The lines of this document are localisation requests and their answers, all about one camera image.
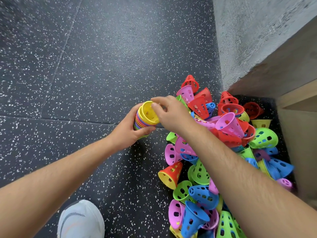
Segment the person's left hand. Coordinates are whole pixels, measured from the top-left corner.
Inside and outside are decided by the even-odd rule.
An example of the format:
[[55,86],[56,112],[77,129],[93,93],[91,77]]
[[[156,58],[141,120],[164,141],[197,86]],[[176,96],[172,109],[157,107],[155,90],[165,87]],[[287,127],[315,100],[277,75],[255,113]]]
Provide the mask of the person's left hand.
[[113,139],[113,143],[116,145],[117,150],[128,148],[140,137],[148,135],[155,130],[154,126],[133,130],[134,119],[141,105],[141,103],[135,105],[109,135]]

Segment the forearm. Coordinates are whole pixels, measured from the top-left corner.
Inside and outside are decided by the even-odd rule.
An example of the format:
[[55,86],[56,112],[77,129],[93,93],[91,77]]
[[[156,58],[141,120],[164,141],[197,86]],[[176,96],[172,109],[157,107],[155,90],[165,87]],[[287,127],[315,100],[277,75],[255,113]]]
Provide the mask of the forearm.
[[180,135],[199,156],[248,237],[313,237],[317,213],[199,124]]
[[98,165],[116,151],[108,136],[1,188],[1,236],[33,237]]

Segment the person's left arm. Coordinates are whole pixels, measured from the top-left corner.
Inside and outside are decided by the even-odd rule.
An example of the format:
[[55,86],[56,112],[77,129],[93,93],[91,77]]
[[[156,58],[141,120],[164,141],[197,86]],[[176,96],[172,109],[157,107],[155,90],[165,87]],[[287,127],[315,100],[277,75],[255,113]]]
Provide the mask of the person's left arm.
[[155,127],[133,130],[134,106],[111,134],[0,189],[1,237],[33,237],[71,194],[112,154]]

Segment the shoe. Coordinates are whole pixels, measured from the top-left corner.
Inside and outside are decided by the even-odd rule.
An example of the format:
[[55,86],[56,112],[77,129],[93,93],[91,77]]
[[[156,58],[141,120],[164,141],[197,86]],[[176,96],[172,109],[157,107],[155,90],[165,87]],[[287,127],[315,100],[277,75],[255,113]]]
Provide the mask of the shoe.
[[78,200],[63,210],[57,238],[104,238],[105,222],[99,209],[88,200]]

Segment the hand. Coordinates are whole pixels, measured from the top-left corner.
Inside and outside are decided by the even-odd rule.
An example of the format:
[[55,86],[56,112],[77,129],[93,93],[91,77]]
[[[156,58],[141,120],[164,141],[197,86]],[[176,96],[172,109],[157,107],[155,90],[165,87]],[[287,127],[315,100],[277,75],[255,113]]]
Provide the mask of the hand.
[[148,135],[155,130],[154,126],[148,126],[139,130],[133,130],[133,123],[139,107],[142,104],[135,105],[125,118],[109,135],[113,140],[117,150],[122,150],[133,145],[143,135]]
[[[175,97],[155,97],[151,98],[151,101],[154,102],[152,108],[160,123],[167,130],[180,134],[184,127],[195,123],[184,104]],[[161,105],[165,106],[167,110],[163,110]]]

